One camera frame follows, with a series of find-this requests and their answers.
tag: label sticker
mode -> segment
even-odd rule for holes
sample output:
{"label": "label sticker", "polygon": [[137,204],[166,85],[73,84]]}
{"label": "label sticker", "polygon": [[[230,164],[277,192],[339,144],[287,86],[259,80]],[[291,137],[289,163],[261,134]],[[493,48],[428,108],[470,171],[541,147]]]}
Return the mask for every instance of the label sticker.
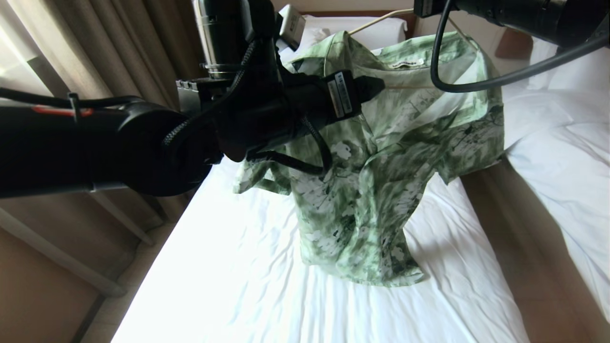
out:
{"label": "label sticker", "polygon": [[418,67],[420,65],[424,65],[425,61],[423,59],[418,59],[416,61],[400,61],[393,64],[390,64],[390,68],[396,69],[400,67]]}
{"label": "label sticker", "polygon": [[347,91],[347,85],[345,84],[345,78],[343,72],[335,75],[335,81],[337,81],[337,88],[339,88],[339,95],[341,96],[341,104],[346,114],[352,113],[350,94]]}
{"label": "label sticker", "polygon": [[335,107],[335,114],[337,115],[337,118],[343,118],[345,114],[343,113],[343,108],[339,105],[341,97],[339,96],[337,83],[335,81],[329,81],[328,90],[331,93],[332,105]]}

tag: beige curtain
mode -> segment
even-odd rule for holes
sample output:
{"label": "beige curtain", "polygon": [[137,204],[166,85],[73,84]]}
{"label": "beige curtain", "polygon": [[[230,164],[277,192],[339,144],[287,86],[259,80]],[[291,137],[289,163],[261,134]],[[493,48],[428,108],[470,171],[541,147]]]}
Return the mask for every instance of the beige curtain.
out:
{"label": "beige curtain", "polygon": [[[8,0],[65,85],[83,99],[137,95],[178,109],[176,79],[201,77],[189,0]],[[0,200],[0,227],[106,296],[146,231],[176,221],[188,197],[129,189]]]}

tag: floor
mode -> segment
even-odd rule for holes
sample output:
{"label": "floor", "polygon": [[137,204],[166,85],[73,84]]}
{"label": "floor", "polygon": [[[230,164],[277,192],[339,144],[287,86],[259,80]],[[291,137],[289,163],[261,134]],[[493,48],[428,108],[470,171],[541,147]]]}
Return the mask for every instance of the floor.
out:
{"label": "floor", "polygon": [[[520,244],[477,174],[462,177],[462,182],[521,311],[531,342],[591,343],[574,310],[562,296],[562,289],[547,272],[548,267],[533,256],[531,247]],[[118,280],[127,288],[127,295],[104,302],[82,343],[108,343],[112,340],[173,228],[174,223],[170,223],[153,229],[149,233],[155,241],[152,247],[140,244],[134,262]]]}
{"label": "floor", "polygon": [[491,243],[521,311],[532,343],[590,343],[583,324],[563,296],[535,247],[523,246],[477,173],[463,176],[470,202]]}
{"label": "floor", "polygon": [[108,343],[112,340],[135,293],[174,226],[175,223],[169,223],[148,232],[155,244],[149,247],[141,243],[134,261],[118,279],[118,283],[127,289],[127,294],[121,298],[108,298],[104,301],[81,343]]}

